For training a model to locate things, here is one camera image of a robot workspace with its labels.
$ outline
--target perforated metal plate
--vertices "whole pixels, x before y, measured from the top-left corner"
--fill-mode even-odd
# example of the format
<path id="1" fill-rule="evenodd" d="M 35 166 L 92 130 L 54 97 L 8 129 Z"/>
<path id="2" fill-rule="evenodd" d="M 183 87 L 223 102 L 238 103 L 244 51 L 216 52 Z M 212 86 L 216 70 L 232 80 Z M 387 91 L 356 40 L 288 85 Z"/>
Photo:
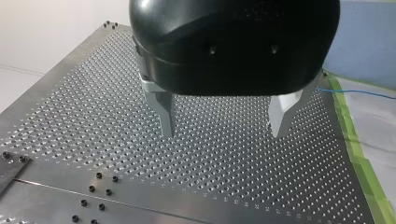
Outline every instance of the perforated metal plate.
<path id="1" fill-rule="evenodd" d="M 177 96 L 176 136 L 163 138 L 130 30 L 100 28 L 2 114 L 0 149 L 35 158 L 21 179 L 86 193 L 87 176 L 119 175 L 115 201 L 194 220 L 374 223 L 330 94 L 314 92 L 277 139 L 268 105 Z"/>

